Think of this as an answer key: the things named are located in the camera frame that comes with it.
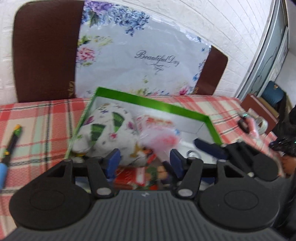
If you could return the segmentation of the person's right hand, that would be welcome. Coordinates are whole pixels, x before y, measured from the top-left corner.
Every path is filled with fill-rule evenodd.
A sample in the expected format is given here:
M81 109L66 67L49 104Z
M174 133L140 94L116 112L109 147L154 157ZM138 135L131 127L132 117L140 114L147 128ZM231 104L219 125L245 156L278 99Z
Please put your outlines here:
M281 157L281 164L286 174L292 175L296 168L296 158L288 155Z

